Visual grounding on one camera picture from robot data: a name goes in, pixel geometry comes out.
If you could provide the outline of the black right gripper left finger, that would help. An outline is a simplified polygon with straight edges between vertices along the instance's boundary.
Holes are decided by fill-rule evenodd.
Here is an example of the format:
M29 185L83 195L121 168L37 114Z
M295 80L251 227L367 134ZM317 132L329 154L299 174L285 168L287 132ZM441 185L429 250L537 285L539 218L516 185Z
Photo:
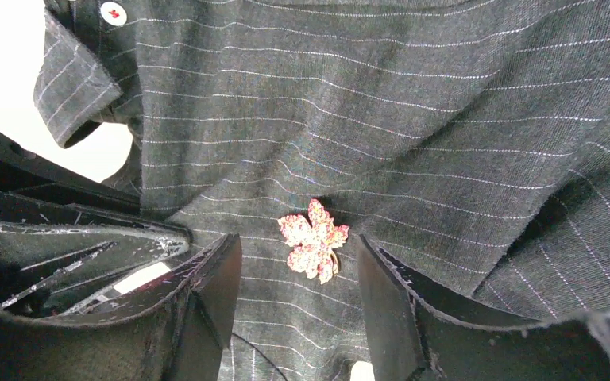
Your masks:
M241 240L226 235L85 313L0 312L0 380L214 380L230 347Z

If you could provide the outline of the dark pinstriped garment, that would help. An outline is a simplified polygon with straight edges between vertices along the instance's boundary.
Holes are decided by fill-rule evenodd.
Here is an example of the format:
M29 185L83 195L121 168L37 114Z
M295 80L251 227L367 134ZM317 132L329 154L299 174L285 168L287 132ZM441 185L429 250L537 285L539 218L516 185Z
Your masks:
M610 310L610 1L46 2L34 101L57 144L133 134L106 184L206 246L241 236L221 380L368 360L355 241L529 318ZM277 221L351 238L320 284Z

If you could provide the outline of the red glitter leaf brooch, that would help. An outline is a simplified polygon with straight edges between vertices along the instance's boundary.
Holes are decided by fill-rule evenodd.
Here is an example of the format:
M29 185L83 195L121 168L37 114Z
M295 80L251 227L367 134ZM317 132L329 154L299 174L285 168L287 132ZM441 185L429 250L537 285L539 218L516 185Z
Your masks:
M340 271L335 252L349 239L348 225L336 225L334 218L316 198L310 200L307 213L289 214L277 220L284 243L292 248L287 266L309 279L328 283Z

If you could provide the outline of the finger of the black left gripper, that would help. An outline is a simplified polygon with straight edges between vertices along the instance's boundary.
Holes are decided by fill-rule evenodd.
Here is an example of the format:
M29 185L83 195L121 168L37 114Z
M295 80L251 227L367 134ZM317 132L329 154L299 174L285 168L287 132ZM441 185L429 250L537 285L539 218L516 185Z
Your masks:
M62 314L133 271L185 253L190 240L173 225L0 191L0 310Z
M0 133L0 191L53 202L139 214L138 197L96 183L23 149Z

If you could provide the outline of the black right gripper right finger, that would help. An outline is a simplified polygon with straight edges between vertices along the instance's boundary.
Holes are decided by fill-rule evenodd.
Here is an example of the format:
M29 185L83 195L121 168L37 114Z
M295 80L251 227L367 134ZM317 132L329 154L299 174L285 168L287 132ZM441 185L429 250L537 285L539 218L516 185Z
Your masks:
M610 380L610 311L539 321L486 306L359 237L357 273L378 380Z

